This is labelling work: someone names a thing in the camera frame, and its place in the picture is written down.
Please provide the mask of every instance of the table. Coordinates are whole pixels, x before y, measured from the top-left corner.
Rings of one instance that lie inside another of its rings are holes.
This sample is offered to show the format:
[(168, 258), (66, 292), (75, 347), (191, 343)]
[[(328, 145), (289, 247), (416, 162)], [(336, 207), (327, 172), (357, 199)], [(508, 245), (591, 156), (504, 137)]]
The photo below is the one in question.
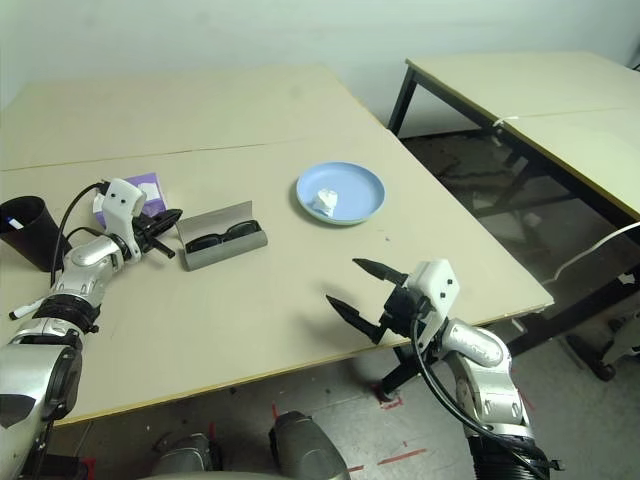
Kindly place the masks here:
[[(640, 76), (588, 52), (498, 53), (408, 59), (389, 129), (398, 134), (416, 85), (442, 99), (513, 149), (529, 164), (509, 199), (541, 169), (616, 227), (640, 219)], [(562, 201), (567, 197), (547, 199)], [(525, 208), (507, 204), (485, 214)], [(637, 232), (630, 238), (640, 243)], [(639, 278), (640, 265), (629, 273)], [(561, 334), (638, 290), (612, 280), (541, 322), (522, 319), (529, 333), (509, 347), (522, 353)]]
[(36, 83), (3, 112), (0, 169), (353, 135), (379, 127), (320, 65)]
[[(339, 89), (334, 83), (336, 87), (325, 92), (327, 97)], [(344, 108), (359, 111), (361, 107), (343, 93), (339, 97), (353, 104)], [(176, 123), (189, 121), (184, 112), (173, 118)], [(305, 121), (317, 124), (324, 119)], [(117, 127), (114, 124), (111, 131), (113, 141), (117, 143), (120, 136), (128, 139), (127, 128)], [(107, 289), (98, 319), (100, 332), (86, 340), (77, 405), (62, 423), (375, 348), (324, 299), (325, 294), (336, 296), (359, 308), (363, 316), (378, 318), (392, 285), (369, 277), (351, 262), (353, 257), (377, 259), (405, 271), (422, 259), (448, 258), (462, 285), (452, 313), (472, 324), (537, 311), (552, 303), (531, 275), (368, 114), (351, 133), (326, 129), (279, 141), (286, 136), (283, 130), (276, 141), (261, 145), (2, 172), (2, 198), (42, 196), (53, 216), (60, 218), (82, 186), (99, 178), (154, 171), (169, 205), (182, 208), (185, 217), (252, 200), (255, 218), (269, 237), (267, 247), (193, 272), (184, 270), (180, 254), (170, 261), (150, 253), (140, 264), (118, 273)], [(247, 135), (256, 132), (249, 129)], [(183, 140), (175, 136), (172, 141)], [(62, 141), (57, 144), (59, 151), (72, 150)], [(356, 162), (376, 172), (387, 189), (384, 208), (368, 222), (347, 228), (306, 214), (295, 199), (295, 181), (306, 168), (327, 160)], [(93, 221), (89, 200), (79, 203), (69, 228)], [(169, 247), (180, 249), (174, 230), (163, 238)], [(37, 273), (5, 245), (0, 246), (0, 257), (0, 301), (5, 310), (42, 295), (47, 275)], [(6, 341), (16, 327), (3, 319), (0, 339)], [(401, 343), (403, 339), (388, 334), (383, 346)]]

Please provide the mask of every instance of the black sunglasses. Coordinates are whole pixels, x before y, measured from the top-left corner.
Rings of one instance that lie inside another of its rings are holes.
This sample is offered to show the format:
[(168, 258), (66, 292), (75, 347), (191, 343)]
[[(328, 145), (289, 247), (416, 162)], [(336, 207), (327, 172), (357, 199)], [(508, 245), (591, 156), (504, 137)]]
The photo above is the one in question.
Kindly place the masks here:
[(260, 230), (262, 230), (262, 228), (260, 228), (260, 224), (257, 220), (247, 220), (229, 227), (223, 234), (209, 233), (202, 237), (198, 237), (195, 240), (191, 240), (184, 246), (184, 249), (187, 253), (193, 253), (204, 248), (213, 247), (214, 245), (235, 240), (236, 238), (251, 235), (252, 233), (259, 232)]

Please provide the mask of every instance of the pen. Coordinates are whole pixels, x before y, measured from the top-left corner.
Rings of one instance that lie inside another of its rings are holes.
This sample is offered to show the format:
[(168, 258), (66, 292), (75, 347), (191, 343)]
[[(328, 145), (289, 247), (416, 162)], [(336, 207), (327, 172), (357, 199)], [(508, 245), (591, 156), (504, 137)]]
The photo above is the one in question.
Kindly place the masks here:
[(15, 228), (16, 230), (20, 230), (24, 228), (24, 225), (22, 225), (19, 221), (17, 221), (13, 217), (7, 217), (7, 223), (11, 225), (13, 228)]
[(44, 302), (44, 297), (36, 300), (30, 305), (23, 305), (22, 307), (18, 307), (13, 312), (9, 312), (9, 318), (11, 320), (17, 320), (21, 317), (24, 317), (25, 315), (30, 314), (31, 312), (35, 312), (40, 307), (40, 305), (42, 305), (42, 302)]

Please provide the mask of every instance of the electrical cord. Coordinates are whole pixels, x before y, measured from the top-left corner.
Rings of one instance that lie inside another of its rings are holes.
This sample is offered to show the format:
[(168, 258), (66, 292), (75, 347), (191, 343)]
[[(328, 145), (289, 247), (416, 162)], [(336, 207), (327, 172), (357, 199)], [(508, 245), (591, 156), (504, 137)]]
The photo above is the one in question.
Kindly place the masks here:
[(76, 204), (78, 203), (78, 201), (88, 192), (90, 192), (91, 190), (93, 190), (94, 188), (100, 188), (102, 187), (103, 184), (102, 183), (94, 183), (93, 185), (89, 185), (88, 187), (83, 188), (80, 193), (78, 193), (78, 195), (76, 195), (76, 197), (71, 201), (71, 203), (69, 204), (69, 206), (67, 207), (67, 210), (64, 212), (64, 215), (62, 217), (62, 221), (60, 222), (60, 229), (58, 230), (58, 236), (56, 238), (56, 246), (53, 249), (53, 258), (51, 259), (51, 276), (50, 276), (50, 286), (53, 287), (53, 285), (56, 283), (56, 265), (58, 264), (58, 260), (59, 260), (59, 252), (60, 252), (60, 243), (62, 241), (62, 236), (63, 236), (63, 232), (64, 232), (64, 227), (67, 224), (67, 220), (69, 218), (69, 215), (71, 214), (71, 211), (73, 210), (73, 207), (76, 206)]
[(94, 237), (99, 237), (100, 235), (104, 235), (104, 233), (99, 232), (99, 231), (98, 231), (98, 230), (96, 230), (95, 228), (90, 228), (90, 227), (78, 227), (78, 228), (75, 228), (75, 229), (71, 230), (71, 232), (69, 233), (69, 235), (67, 235), (67, 237), (66, 237), (66, 238), (67, 238), (67, 241), (69, 241), (69, 239), (70, 239), (74, 234), (76, 234), (77, 232), (83, 231), (83, 230), (84, 230), (85, 232), (90, 233), (90, 234), (91, 234), (91, 235), (93, 235)]
[(500, 435), (497, 435), (487, 430), (485, 427), (483, 427), (481, 424), (479, 424), (473, 418), (471, 418), (466, 412), (460, 409), (457, 402), (453, 399), (453, 397), (451, 397), (451, 394), (447, 391), (444, 385), (442, 385), (442, 382), (440, 382), (440, 379), (435, 375), (435, 373), (431, 369), (431, 366), (427, 365), (424, 359), (422, 358), (422, 354), (420, 353), (420, 349), (418, 348), (417, 318), (414, 318), (411, 322), (411, 332), (412, 332), (411, 347), (413, 349), (413, 353), (415, 357), (417, 358), (418, 368), (420, 370), (421, 376), (425, 381), (425, 383), (427, 384), (427, 387), (429, 387), (429, 390), (431, 390), (431, 393), (433, 393), (433, 395), (440, 402), (440, 404), (451, 415), (453, 415), (458, 421), (460, 421), (466, 427), (468, 427), (469, 429), (473, 430), (474, 432), (478, 433), (479, 435), (489, 440), (493, 440), (502, 448), (504, 448), (505, 451), (509, 455), (511, 455), (518, 464), (520, 464), (521, 466), (529, 470), (533, 475), (536, 476), (536, 478), (542, 479), (542, 480), (548, 480), (548, 477), (543, 472), (541, 472), (538, 468), (531, 465), (531, 463), (529, 463), (522, 455), (520, 455), (518, 452), (515, 451), (516, 448), (527, 451), (526, 446), (516, 444), (510, 441), (509, 439), (506, 439)]
[(636, 228), (640, 226), (640, 222), (636, 222), (636, 223), (632, 223), (631, 225), (627, 225), (626, 227), (622, 227), (619, 230), (616, 230), (613, 233), (610, 233), (609, 235), (607, 235), (606, 237), (600, 239), (599, 241), (597, 241), (595, 244), (593, 244), (591, 247), (587, 248), (584, 252), (580, 252), (578, 255), (576, 255), (575, 257), (573, 257), (571, 260), (564, 262), (562, 265), (560, 265), (560, 267), (558, 267), (558, 269), (556, 270), (556, 273), (553, 274), (553, 277), (548, 278), (542, 282), (540, 282), (542, 285), (546, 285), (548, 283), (552, 283), (555, 282), (556, 280), (558, 280), (558, 278), (560, 278), (560, 274), (568, 267), (570, 267), (571, 265), (573, 265), (574, 263), (576, 263), (578, 260), (583, 259), (584, 257), (586, 257), (587, 255), (589, 255), (590, 253), (594, 252), (595, 250), (597, 250), (598, 248), (600, 248), (602, 245), (604, 245), (605, 243), (607, 243), (609, 240), (611, 240), (614, 237), (617, 237), (618, 235), (623, 234), (624, 232), (627, 232), (629, 230), (631, 230), (632, 228)]

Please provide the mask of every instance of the purple box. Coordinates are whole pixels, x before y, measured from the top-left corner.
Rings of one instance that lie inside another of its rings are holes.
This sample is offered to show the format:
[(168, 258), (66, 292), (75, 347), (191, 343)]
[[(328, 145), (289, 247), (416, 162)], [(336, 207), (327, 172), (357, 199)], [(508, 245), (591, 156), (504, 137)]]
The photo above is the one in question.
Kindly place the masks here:
[[(153, 217), (167, 209), (164, 194), (162, 193), (160, 182), (158, 181), (158, 177), (155, 173), (145, 173), (144, 175), (125, 178), (125, 180), (147, 194), (147, 200), (144, 202), (144, 206), (142, 207), (142, 213)], [(103, 200), (104, 196), (98, 193), (93, 199), (93, 213), (95, 214), (98, 222), (100, 222), (100, 225), (106, 227), (104, 215), (102, 215)]]

